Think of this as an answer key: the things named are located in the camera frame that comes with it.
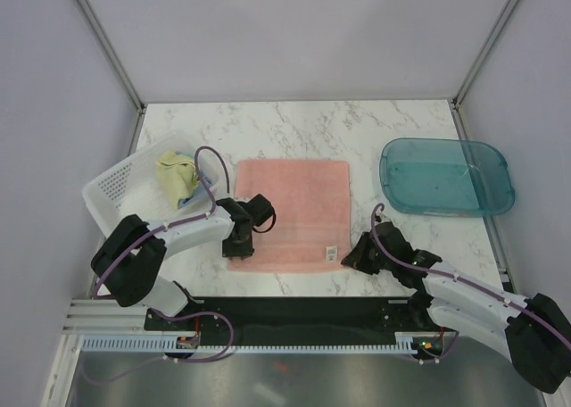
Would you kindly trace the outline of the pink towel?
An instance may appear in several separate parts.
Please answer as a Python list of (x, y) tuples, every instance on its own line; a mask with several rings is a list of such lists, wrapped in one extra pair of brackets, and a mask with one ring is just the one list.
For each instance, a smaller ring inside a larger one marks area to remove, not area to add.
[(251, 159), (237, 165), (236, 196), (264, 195), (276, 224), (254, 233), (254, 254), (232, 259), (234, 272), (309, 274), (341, 270), (351, 251), (349, 163)]

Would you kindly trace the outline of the yellow towel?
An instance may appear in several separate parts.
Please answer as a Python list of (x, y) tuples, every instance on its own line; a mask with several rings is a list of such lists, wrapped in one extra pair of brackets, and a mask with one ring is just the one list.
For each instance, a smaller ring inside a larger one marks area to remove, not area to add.
[(161, 155), (156, 162), (155, 175), (175, 210), (189, 202), (201, 184), (194, 158), (174, 151)]

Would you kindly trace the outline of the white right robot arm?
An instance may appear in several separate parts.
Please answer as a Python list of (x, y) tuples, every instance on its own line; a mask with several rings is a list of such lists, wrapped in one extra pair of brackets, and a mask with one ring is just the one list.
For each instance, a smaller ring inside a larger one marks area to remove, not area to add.
[(362, 233), (342, 265), (390, 272), (420, 301), (408, 312), (418, 330), (449, 328), (507, 358), (531, 386), (555, 393), (570, 375), (570, 322), (547, 295), (516, 295), (471, 278), (441, 257), (413, 248), (391, 222)]

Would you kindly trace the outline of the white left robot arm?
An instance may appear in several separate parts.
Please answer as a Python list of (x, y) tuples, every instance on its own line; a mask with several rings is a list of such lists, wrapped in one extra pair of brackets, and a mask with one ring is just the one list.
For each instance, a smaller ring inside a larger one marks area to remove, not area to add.
[(175, 330), (194, 323), (195, 309), (175, 282), (159, 276), (163, 262), (198, 245), (218, 242), (227, 259), (254, 254), (253, 235), (277, 215), (263, 195), (243, 202), (223, 198), (214, 208), (179, 220), (146, 222), (129, 215), (113, 230), (91, 260), (91, 269), (121, 307), (143, 305), (164, 314)]

